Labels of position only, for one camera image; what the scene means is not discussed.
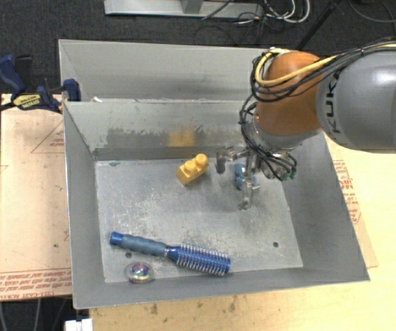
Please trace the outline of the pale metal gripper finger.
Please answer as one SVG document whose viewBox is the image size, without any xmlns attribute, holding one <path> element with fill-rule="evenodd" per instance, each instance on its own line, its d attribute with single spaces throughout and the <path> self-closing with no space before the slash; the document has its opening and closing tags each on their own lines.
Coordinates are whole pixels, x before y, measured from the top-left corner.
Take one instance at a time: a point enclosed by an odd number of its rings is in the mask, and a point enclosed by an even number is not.
<svg viewBox="0 0 396 331">
<path fill-rule="evenodd" d="M 226 170 L 226 162 L 234 161 L 237 158 L 237 152 L 233 146 L 225 146 L 216 151 L 215 168 L 218 174 L 223 174 Z"/>
<path fill-rule="evenodd" d="M 259 188 L 256 177 L 238 177 L 237 188 L 241 191 L 242 200 L 238 205 L 240 210 L 247 210 L 251 207 L 253 192 Z"/>
</svg>

